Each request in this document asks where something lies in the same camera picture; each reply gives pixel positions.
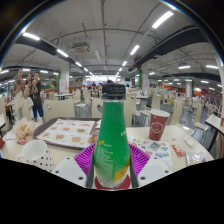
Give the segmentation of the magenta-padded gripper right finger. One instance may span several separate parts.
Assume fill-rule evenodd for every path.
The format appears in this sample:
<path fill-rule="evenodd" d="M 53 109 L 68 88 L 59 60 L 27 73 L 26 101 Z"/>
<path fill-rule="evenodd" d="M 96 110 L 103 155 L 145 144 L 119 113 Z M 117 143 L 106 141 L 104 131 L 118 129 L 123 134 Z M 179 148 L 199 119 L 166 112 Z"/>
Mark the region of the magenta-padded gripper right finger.
<path fill-rule="evenodd" d="M 133 188 L 146 186 L 172 173 L 160 159 L 154 159 L 134 145 L 129 145 L 131 153 L 130 178 Z"/>

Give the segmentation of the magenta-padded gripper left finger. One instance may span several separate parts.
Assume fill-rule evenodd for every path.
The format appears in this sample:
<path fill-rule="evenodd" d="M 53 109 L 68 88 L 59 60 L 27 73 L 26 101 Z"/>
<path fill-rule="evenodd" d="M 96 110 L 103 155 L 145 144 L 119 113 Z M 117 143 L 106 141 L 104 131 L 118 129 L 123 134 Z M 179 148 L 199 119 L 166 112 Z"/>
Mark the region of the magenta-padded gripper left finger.
<path fill-rule="evenodd" d="M 95 145 L 91 145 L 74 157 L 66 156 L 53 170 L 53 173 L 78 186 L 91 188 L 94 180 L 94 149 Z"/>

